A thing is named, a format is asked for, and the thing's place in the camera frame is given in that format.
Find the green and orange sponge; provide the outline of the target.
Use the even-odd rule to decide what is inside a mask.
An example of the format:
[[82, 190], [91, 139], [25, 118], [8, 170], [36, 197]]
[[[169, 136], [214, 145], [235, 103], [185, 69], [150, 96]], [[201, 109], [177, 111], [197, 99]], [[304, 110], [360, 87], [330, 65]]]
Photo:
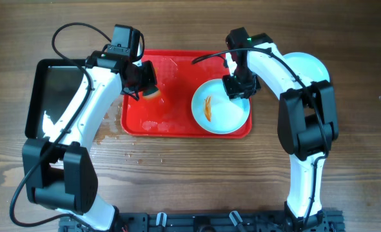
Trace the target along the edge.
[[144, 90], [142, 93], [142, 96], [145, 99], [154, 99], [157, 98], [160, 95], [160, 91], [158, 87], [156, 86], [151, 86], [147, 90]]

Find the white plate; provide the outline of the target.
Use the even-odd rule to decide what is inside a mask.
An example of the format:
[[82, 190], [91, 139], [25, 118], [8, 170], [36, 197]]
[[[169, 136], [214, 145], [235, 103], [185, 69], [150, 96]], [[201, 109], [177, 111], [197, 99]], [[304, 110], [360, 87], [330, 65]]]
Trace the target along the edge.
[[294, 69], [306, 77], [311, 78], [313, 81], [331, 81], [326, 66], [311, 54], [291, 52], [283, 55], [283, 57]]
[[222, 135], [241, 128], [248, 120], [251, 106], [249, 99], [230, 99], [222, 80], [212, 79], [193, 94], [191, 112], [201, 128]]

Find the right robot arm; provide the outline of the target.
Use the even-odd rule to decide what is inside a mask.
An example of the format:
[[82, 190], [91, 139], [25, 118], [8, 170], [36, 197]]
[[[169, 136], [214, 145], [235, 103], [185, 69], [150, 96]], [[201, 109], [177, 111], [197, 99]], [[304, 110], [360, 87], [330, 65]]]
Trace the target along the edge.
[[237, 28], [226, 44], [230, 72], [222, 80], [227, 96], [249, 99], [263, 81], [278, 97], [277, 134], [291, 165], [288, 214], [297, 224], [313, 224], [322, 209], [323, 165], [338, 138], [333, 86], [327, 77], [308, 77], [304, 64], [288, 60], [266, 34], [250, 36]]

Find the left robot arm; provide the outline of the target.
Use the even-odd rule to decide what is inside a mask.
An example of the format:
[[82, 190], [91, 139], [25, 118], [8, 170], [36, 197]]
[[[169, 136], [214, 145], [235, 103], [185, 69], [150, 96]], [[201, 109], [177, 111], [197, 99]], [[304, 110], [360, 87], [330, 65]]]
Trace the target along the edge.
[[86, 59], [59, 53], [38, 62], [22, 148], [18, 190], [83, 231], [128, 230], [119, 210], [98, 195], [90, 149], [115, 99], [157, 91], [153, 64], [142, 59], [143, 34], [118, 24], [107, 41]]

